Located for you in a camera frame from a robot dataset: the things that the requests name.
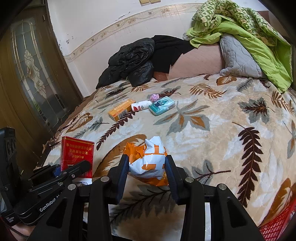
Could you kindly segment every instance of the black jacket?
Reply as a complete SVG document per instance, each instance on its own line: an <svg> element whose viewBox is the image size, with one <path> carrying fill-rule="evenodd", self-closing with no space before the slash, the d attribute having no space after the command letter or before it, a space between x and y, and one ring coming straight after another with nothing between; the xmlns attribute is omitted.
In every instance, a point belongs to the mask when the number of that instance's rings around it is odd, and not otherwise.
<svg viewBox="0 0 296 241"><path fill-rule="evenodd" d="M143 38L124 45L108 61L109 67L99 77L96 89L126 79L132 86L139 86L150 81L153 65L148 59L154 52L154 40Z"/></svg>

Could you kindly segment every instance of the green blanket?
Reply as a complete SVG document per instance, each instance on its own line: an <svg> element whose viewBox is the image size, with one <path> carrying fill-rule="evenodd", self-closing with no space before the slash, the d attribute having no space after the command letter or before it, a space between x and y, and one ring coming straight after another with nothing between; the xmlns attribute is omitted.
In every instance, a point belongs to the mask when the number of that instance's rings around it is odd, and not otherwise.
<svg viewBox="0 0 296 241"><path fill-rule="evenodd" d="M191 45L213 44L222 33L234 35L250 52L268 79L281 91L292 84L291 45L256 11L236 3L208 0L192 18L187 31Z"/></svg>

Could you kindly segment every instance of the metal bolt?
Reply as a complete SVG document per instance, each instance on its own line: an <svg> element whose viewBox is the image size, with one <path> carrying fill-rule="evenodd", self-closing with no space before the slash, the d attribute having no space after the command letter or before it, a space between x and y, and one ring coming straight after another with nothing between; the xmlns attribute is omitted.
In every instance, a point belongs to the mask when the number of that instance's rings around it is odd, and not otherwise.
<svg viewBox="0 0 296 241"><path fill-rule="evenodd" d="M192 183L194 181L194 178L193 177L186 177L185 181L188 183Z"/></svg>
<svg viewBox="0 0 296 241"><path fill-rule="evenodd" d="M107 177L107 176L101 177L101 182L105 183L107 181L109 181L109 177Z"/></svg>
<svg viewBox="0 0 296 241"><path fill-rule="evenodd" d="M221 190L226 190L227 186L223 183L219 184L218 186Z"/></svg>
<svg viewBox="0 0 296 241"><path fill-rule="evenodd" d="M69 186L68 186L68 189L69 190L74 190L76 188L76 185L75 184L70 184Z"/></svg>

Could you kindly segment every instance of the black device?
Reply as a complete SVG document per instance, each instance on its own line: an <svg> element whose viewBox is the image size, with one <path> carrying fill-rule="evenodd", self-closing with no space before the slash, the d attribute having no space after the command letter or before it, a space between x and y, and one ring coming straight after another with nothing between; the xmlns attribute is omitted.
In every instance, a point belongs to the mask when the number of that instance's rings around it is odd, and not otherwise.
<svg viewBox="0 0 296 241"><path fill-rule="evenodd" d="M82 161L59 175L59 165L37 169L22 180L15 158L15 132L0 130L1 194L7 210L27 225L35 225L28 241L112 241L108 204L117 205L122 196L129 171L128 156L122 155L119 165L107 176L87 186L72 180L87 172L88 161ZM176 167L173 158L165 159L172 198L177 205L186 205L181 241L205 240L205 203L210 204L211 241L263 241L259 229L243 206L225 184L203 185ZM88 223L83 227L84 204L89 203Z"/></svg>
<svg viewBox="0 0 296 241"><path fill-rule="evenodd" d="M264 241L259 229L225 184L203 185L176 167L168 155L165 171L172 197L186 205L181 241L205 240L205 203L210 203L211 241ZM83 207L89 203L87 241L112 241L108 204L118 204L128 175L128 156L107 176L88 186L70 184L38 222L28 241L83 240Z"/></svg>
<svg viewBox="0 0 296 241"><path fill-rule="evenodd" d="M90 163L83 161L60 173L59 164L47 165L23 179L16 160L15 130L0 129L1 217L10 226L20 221L28 226L36 225L65 186L89 168Z"/></svg>

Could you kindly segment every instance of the red box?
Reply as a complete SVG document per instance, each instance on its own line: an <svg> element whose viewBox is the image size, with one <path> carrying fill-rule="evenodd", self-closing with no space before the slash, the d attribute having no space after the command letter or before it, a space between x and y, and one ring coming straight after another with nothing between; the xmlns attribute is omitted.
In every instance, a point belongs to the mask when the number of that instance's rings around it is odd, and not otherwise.
<svg viewBox="0 0 296 241"><path fill-rule="evenodd" d="M73 137L62 137L61 170L81 162L89 161L91 168L80 178L92 178L92 164L94 158L94 142L76 139Z"/></svg>

